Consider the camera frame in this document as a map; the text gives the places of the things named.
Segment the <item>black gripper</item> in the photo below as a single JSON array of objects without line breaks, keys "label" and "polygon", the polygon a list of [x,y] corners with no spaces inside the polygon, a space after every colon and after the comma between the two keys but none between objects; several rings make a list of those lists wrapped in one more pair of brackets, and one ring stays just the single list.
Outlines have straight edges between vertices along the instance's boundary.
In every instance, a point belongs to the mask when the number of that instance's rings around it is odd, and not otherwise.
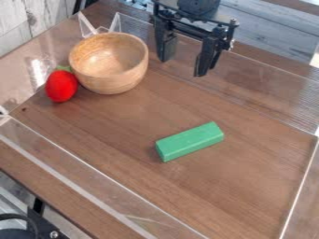
[{"label": "black gripper", "polygon": [[161,62],[169,61],[176,53],[177,36],[175,28],[193,37],[207,36],[201,40],[201,50],[196,58],[195,76],[203,77],[215,68],[220,49],[233,44],[236,19],[219,13],[220,0],[151,0],[153,15],[165,21],[155,21],[155,39],[157,56]]}]

